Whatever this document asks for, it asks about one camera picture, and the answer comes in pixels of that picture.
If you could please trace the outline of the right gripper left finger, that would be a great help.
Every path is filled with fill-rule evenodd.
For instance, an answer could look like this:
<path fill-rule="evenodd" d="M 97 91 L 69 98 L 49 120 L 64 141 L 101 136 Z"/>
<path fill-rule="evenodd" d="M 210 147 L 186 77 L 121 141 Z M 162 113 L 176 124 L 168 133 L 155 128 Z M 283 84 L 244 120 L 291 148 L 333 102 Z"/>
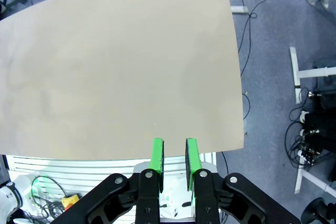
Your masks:
<path fill-rule="evenodd" d="M 163 191 L 164 141 L 153 140 L 145 169 L 127 178 L 109 175 L 52 223 L 114 223 L 135 207 L 135 223 L 160 223 Z"/>

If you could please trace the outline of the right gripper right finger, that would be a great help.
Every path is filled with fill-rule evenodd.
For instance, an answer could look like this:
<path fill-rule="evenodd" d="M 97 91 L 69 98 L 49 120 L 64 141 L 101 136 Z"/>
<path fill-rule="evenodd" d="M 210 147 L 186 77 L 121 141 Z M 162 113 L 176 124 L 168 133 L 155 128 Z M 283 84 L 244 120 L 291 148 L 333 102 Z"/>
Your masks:
<path fill-rule="evenodd" d="M 186 139 L 187 188 L 195 223 L 220 223 L 220 211 L 239 223 L 300 223 L 300 220 L 240 173 L 222 177 L 202 166 L 197 140 Z"/>

